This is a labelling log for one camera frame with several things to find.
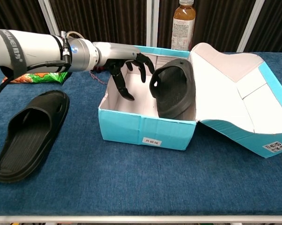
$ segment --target blue fabric surface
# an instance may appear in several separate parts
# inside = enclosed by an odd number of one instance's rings
[[[282,84],[282,53],[258,55]],[[70,108],[44,166],[0,184],[0,215],[282,215],[282,154],[264,159],[202,124],[186,151],[104,141],[105,88],[81,72],[3,90],[0,151],[8,122],[35,96],[63,90]]]

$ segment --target bottle cap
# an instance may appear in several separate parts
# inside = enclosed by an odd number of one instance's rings
[[[193,5],[193,3],[194,0],[179,0],[179,4],[184,6],[190,6]]]

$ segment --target robotic arm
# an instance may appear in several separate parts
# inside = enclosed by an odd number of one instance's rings
[[[133,101],[120,69],[126,63],[139,67],[145,82],[144,64],[151,73],[151,60],[132,45],[94,42],[73,38],[70,32],[61,36],[37,34],[17,30],[0,30],[0,68],[6,77],[15,79],[27,72],[89,71],[95,66],[108,69],[122,97]]]

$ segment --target qr code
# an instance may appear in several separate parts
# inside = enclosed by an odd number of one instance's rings
[[[161,143],[162,143],[162,141],[151,139],[151,138],[148,138],[148,137],[144,137],[142,142],[146,143],[146,144],[156,145],[156,146],[160,146]]]
[[[273,143],[264,145],[263,148],[275,153],[275,152],[282,150],[282,143],[273,142]]]

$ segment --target plastic bottle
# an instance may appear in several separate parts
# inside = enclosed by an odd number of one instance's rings
[[[179,0],[180,6],[173,16],[171,49],[191,50],[191,41],[195,23],[196,11],[194,0]]]

